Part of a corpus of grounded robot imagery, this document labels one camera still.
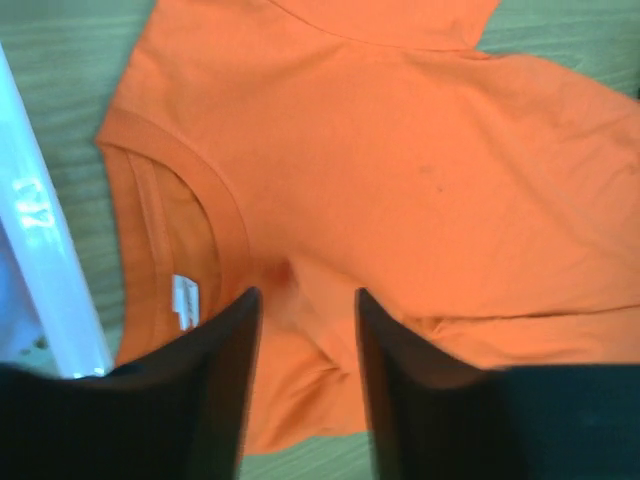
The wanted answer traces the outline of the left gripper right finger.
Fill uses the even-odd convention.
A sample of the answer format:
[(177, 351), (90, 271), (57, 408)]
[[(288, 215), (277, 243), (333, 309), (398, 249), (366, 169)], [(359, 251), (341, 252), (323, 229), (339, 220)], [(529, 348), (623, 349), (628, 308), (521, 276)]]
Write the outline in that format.
[(482, 370), (356, 295), (361, 372), (380, 479), (635, 479), (639, 369)]

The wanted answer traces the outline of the orange t-shirt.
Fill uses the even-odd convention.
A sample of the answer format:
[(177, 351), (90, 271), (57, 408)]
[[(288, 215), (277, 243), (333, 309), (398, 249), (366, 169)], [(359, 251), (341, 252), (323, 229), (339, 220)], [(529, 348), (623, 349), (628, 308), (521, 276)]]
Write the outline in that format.
[(117, 360), (250, 286), (245, 450), (365, 427), (355, 295), (480, 367), (639, 359), (639, 104), (478, 49), (493, 1), (159, 1), (96, 142)]

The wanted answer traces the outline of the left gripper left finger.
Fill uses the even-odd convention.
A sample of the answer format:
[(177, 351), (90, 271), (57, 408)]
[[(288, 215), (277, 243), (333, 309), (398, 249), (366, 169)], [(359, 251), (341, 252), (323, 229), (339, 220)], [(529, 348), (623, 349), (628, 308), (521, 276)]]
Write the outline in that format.
[(1, 368), (5, 479), (234, 479), (261, 314), (251, 288), (106, 376)]

